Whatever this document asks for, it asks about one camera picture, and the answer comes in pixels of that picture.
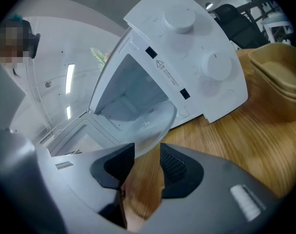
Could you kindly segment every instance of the black office chair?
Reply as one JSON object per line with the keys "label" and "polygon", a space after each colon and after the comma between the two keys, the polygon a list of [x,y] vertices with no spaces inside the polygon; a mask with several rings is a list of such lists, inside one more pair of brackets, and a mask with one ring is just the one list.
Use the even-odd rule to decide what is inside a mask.
{"label": "black office chair", "polygon": [[234,6],[224,4],[209,13],[216,16],[215,21],[228,39],[241,49],[258,48],[269,43],[256,23],[252,23],[247,17],[240,14]]}

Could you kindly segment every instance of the person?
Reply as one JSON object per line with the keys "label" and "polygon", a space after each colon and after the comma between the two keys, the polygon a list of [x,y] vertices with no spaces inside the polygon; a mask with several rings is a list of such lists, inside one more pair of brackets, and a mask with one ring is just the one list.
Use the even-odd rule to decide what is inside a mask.
{"label": "person", "polygon": [[0,63],[17,76],[17,63],[36,57],[39,40],[40,34],[32,34],[28,21],[19,15],[12,16],[0,25]]}

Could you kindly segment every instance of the white knob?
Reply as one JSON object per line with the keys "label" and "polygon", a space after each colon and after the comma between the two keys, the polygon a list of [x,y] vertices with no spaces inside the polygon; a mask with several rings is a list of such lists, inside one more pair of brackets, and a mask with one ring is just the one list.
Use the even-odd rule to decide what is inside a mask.
{"label": "white knob", "polygon": [[231,59],[224,52],[213,52],[202,59],[203,73],[214,80],[224,80],[231,72]]}
{"label": "white knob", "polygon": [[163,20],[170,31],[184,34],[192,29],[196,14],[186,5],[174,5],[165,10]]}

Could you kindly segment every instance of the ceiling light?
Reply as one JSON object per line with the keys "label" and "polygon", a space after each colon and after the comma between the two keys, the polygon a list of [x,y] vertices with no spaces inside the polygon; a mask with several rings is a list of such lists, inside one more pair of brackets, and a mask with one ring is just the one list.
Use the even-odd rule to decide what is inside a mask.
{"label": "ceiling light", "polygon": [[67,112],[67,118],[70,119],[71,118],[70,106],[66,107],[66,112]]}
{"label": "ceiling light", "polygon": [[213,6],[213,4],[211,2],[207,2],[205,4],[206,9],[208,10],[209,8],[211,8]]}
{"label": "ceiling light", "polygon": [[67,77],[66,77],[66,94],[70,93],[71,80],[72,80],[73,73],[74,73],[74,64],[69,64],[68,71],[67,71]]}

